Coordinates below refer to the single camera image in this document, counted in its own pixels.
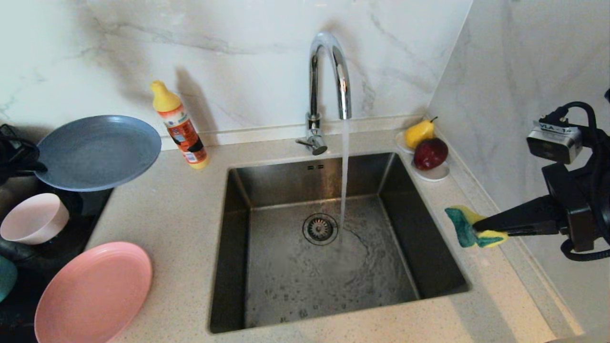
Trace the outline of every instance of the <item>green sponge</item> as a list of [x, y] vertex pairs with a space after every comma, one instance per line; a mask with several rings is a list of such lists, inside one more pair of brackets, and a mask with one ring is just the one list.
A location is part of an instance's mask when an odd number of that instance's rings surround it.
[[465, 206], [446, 208], [445, 213], [456, 228], [457, 240], [462, 248], [472, 247], [475, 243], [481, 248], [491, 248], [508, 239], [507, 233], [499, 231], [477, 232], [472, 225], [485, 217], [474, 213]]

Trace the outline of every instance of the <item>sink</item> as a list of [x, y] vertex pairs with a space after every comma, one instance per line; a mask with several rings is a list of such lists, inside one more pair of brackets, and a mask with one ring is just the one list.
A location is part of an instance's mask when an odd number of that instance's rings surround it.
[[465, 292], [399, 156], [228, 172], [210, 331], [223, 333]]

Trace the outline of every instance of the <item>white dish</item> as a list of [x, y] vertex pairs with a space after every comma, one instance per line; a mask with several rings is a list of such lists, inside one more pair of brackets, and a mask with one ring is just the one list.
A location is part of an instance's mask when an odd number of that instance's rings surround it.
[[445, 179], [449, 176], [449, 165], [447, 162], [443, 162], [440, 166], [436, 168], [432, 168], [430, 170], [419, 170], [411, 161], [411, 167], [413, 167], [413, 171], [420, 179], [429, 181], [429, 182], [438, 182]]
[[68, 209], [57, 195], [34, 195], [6, 215], [0, 225], [0, 236], [11, 242], [42, 244], [63, 230], [69, 218]]
[[405, 153], [411, 155], [415, 153], [415, 150], [409, 148], [407, 143], [404, 141], [404, 131], [397, 133], [394, 141], [396, 141], [396, 145], [400, 148], [400, 150], [404, 151]]

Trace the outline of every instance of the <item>apple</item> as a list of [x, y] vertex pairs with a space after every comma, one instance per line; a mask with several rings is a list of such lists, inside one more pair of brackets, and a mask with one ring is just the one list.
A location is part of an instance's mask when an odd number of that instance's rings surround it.
[[440, 138], [425, 139], [415, 148], [413, 163], [417, 169], [430, 170], [445, 162], [448, 154], [447, 144]]

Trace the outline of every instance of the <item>water stream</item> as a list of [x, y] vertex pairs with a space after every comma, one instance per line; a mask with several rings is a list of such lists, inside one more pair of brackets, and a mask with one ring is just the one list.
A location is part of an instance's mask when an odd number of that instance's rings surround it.
[[347, 194], [347, 162], [350, 155], [350, 121], [343, 121], [343, 177], [341, 179], [341, 219], [339, 220], [339, 227], [343, 228], [343, 221], [345, 219], [345, 195]]

